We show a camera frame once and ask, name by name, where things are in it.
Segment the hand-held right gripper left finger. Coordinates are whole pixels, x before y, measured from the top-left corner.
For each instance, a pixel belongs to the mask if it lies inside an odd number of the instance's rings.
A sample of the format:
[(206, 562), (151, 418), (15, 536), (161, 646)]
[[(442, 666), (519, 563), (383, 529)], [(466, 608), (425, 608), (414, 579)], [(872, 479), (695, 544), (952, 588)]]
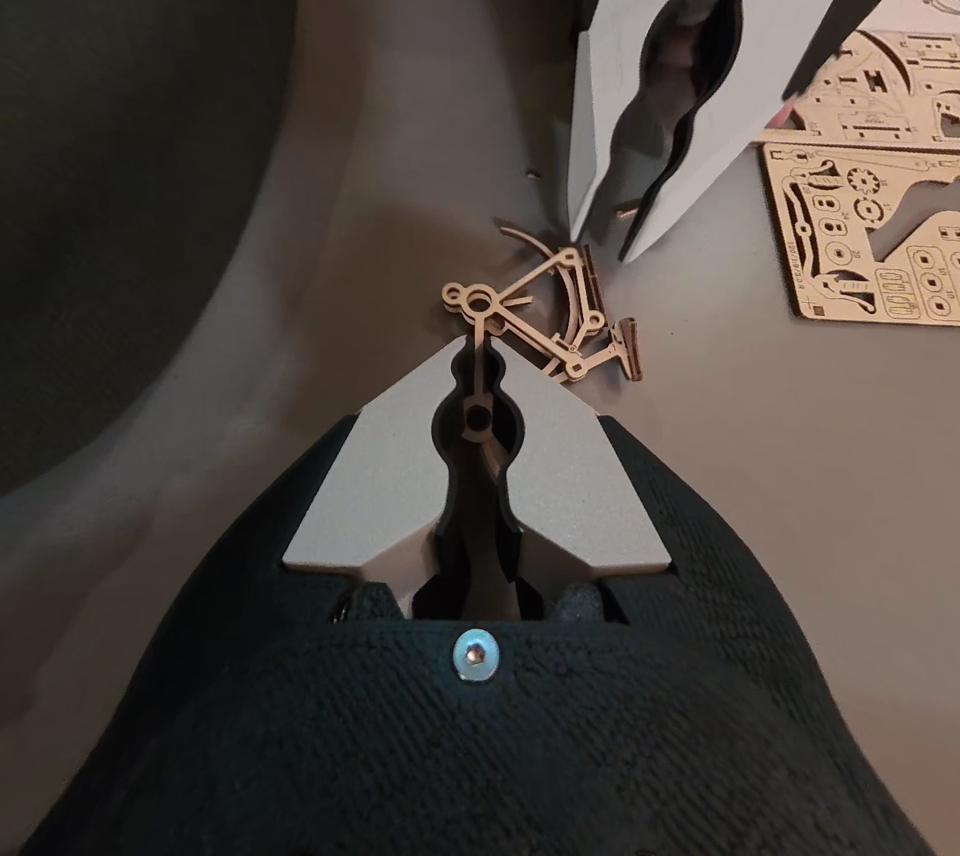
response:
[(356, 415), (282, 562), (390, 588), (417, 619), (457, 619), (472, 573), (456, 522), (465, 478), (466, 338), (428, 358)]

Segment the wooden model assembly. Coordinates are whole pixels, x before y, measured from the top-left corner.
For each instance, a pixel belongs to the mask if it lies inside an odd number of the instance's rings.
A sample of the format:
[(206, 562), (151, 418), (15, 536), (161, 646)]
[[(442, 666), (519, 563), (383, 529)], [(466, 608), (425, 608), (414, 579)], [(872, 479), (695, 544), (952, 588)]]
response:
[[(440, 294), (444, 308), (460, 315), (472, 329), (472, 389), (462, 404), (462, 437), (481, 445), (488, 445), (495, 436), (493, 385), (484, 359), (487, 337), (517, 336), (544, 358), (541, 371), (554, 382), (578, 382), (610, 361), (618, 362), (627, 380), (643, 378), (637, 320), (614, 320), (608, 315), (591, 246), (553, 250), (517, 228), (501, 226), (500, 230), (535, 250), (541, 263), (501, 290), (485, 283), (451, 281)], [(520, 314), (533, 303), (530, 287), (548, 274), (558, 277), (567, 305), (566, 328), (553, 335)]]

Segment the wooden part sheet large cutouts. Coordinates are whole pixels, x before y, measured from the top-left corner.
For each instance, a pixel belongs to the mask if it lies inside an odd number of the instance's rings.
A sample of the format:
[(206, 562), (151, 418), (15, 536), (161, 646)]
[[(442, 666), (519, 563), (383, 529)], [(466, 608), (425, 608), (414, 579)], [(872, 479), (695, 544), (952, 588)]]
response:
[(958, 154), (771, 142), (760, 151), (800, 317), (958, 327), (958, 206), (898, 214), (958, 183)]

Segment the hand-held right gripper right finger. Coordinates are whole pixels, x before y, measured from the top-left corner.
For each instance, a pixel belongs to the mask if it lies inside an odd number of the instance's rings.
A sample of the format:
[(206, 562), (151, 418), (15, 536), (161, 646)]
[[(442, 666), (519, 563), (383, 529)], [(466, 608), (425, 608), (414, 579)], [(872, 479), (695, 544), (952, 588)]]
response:
[(671, 557), (593, 407), (505, 343), (484, 443), (495, 545), (518, 612), (546, 612), (572, 585), (665, 572)]

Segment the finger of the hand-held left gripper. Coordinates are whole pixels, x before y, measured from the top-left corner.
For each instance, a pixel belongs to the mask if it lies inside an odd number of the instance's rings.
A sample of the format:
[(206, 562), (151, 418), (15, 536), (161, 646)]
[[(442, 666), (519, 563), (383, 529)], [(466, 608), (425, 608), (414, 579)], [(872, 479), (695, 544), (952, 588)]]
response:
[(579, 0), (566, 205), (578, 240), (611, 162), (614, 132), (642, 87), (644, 49), (677, 0)]
[(784, 92), (834, 0), (734, 0), (737, 47), (722, 78), (678, 122), (670, 160), (619, 252), (630, 263), (697, 202), (787, 101)]

